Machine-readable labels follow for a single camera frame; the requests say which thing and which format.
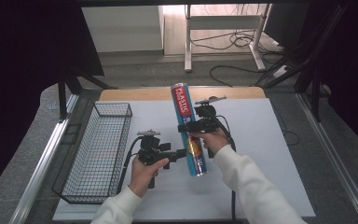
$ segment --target white sleeve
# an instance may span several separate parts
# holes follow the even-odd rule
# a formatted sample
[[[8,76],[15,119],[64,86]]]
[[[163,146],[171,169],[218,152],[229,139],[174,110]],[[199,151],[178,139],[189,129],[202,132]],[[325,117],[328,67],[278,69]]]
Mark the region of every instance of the white sleeve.
[[[236,192],[251,224],[305,223],[249,156],[240,156],[227,145],[213,161],[222,171],[223,181]]]
[[[142,198],[126,186],[118,195],[103,202],[91,224],[131,224],[132,214],[141,202]]]

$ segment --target white desk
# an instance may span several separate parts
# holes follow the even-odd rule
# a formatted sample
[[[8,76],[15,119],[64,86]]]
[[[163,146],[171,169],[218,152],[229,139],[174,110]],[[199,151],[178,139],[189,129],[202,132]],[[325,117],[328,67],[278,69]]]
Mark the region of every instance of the white desk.
[[[126,102],[131,104],[133,112],[126,150],[137,132],[150,129],[161,132],[160,143],[170,142],[172,149],[183,148],[176,131],[172,100]],[[232,99],[213,103],[213,106],[219,115],[227,118],[239,154],[251,156],[302,217],[314,217],[269,99]],[[134,213],[134,220],[231,219],[231,190],[224,185],[222,174],[210,159],[207,159],[207,167],[206,176],[190,176],[186,160],[181,159],[172,163],[170,170],[161,170],[156,187],[144,196]],[[130,182],[130,173],[129,168],[124,185]],[[53,220],[91,220],[99,206],[68,204],[60,200]],[[237,218],[245,218],[238,201],[236,213]]]

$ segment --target sleeve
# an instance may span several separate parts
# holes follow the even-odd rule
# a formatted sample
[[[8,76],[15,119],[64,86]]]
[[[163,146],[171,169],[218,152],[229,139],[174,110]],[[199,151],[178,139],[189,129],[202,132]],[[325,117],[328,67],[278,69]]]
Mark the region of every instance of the sleeve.
[[[222,171],[225,184],[236,192],[251,224],[306,223],[249,156],[240,156],[227,145],[213,161]]]
[[[130,224],[132,214],[142,202],[127,186],[115,197],[107,198],[98,209],[91,224]]]

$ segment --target wooden floor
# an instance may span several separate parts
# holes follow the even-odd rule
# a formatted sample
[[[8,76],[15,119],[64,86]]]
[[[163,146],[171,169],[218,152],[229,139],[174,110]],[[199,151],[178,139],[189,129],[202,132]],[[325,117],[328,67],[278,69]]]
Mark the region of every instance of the wooden floor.
[[[266,8],[266,4],[235,4],[235,5],[194,5],[191,6],[191,16],[218,16],[218,15],[261,15]],[[164,6],[164,54],[165,55],[181,55],[185,54],[186,42],[186,7],[181,6]],[[191,40],[194,44],[208,46],[199,47],[192,45],[193,54],[229,54],[229,53],[249,53],[249,47],[228,46],[232,45],[231,40],[235,36],[231,36],[235,32],[240,34],[254,35],[254,31],[245,32],[243,30],[202,30],[191,31]],[[200,40],[203,38],[224,35],[208,40]],[[238,40],[238,45],[246,45],[250,40]],[[263,47],[270,50],[278,50],[276,44],[267,35],[262,34],[260,43]]]

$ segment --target black wire mesh basket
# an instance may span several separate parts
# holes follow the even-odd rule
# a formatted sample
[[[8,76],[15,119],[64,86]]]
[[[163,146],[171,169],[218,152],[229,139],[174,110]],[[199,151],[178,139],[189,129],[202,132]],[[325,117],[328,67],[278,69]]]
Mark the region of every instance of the black wire mesh basket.
[[[72,164],[59,174],[66,178],[56,178],[53,191],[68,203],[102,203],[115,196],[131,117],[128,103],[95,102]]]

